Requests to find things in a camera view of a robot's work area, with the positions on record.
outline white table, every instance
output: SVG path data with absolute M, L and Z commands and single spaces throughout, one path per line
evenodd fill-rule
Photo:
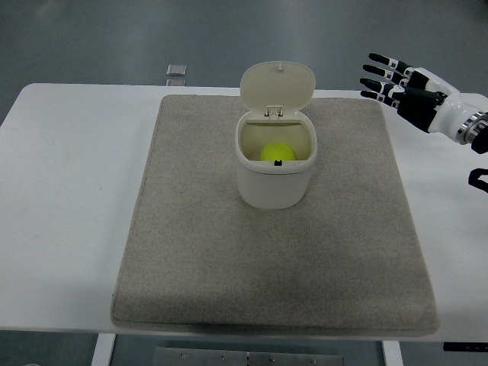
M 168 94 L 239 89 L 33 84 L 19 95 L 0 127 L 0 329 L 129 332 L 110 321 L 111 295 Z M 467 177 L 488 158 L 384 113 L 441 318 L 415 340 L 486 342 L 488 195 Z

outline white lid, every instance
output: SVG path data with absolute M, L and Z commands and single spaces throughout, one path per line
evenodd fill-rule
M 305 107 L 315 90 L 315 75 L 299 63 L 271 61 L 250 67 L 241 79 L 241 98 L 251 111 L 268 106 L 295 112 Z

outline robotic hand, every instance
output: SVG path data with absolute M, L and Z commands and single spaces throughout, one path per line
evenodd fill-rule
M 464 103 L 456 88 L 430 71 L 376 53 L 369 58 L 394 71 L 364 65 L 365 71 L 391 83 L 361 79 L 372 90 L 362 91 L 363 97 L 396 108 L 401 117 L 426 133 L 440 132 L 461 145 L 470 143 L 479 154 L 488 152 L 488 113 Z

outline small trash can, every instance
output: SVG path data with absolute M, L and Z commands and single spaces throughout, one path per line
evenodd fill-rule
M 249 112 L 236 128 L 236 175 L 239 193 L 251 206 L 284 209 L 305 194 L 317 157 L 317 138 L 312 122 L 299 110 L 310 102 L 314 90 L 313 72 L 299 63 L 259 63 L 242 76 L 241 99 Z M 294 159 L 279 159 L 279 154 L 277 159 L 262 159 L 271 144 L 288 146 Z

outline tennis ball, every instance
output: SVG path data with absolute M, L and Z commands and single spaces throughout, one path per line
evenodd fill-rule
M 270 143 L 261 152 L 260 160 L 296 160 L 295 152 L 285 143 Z

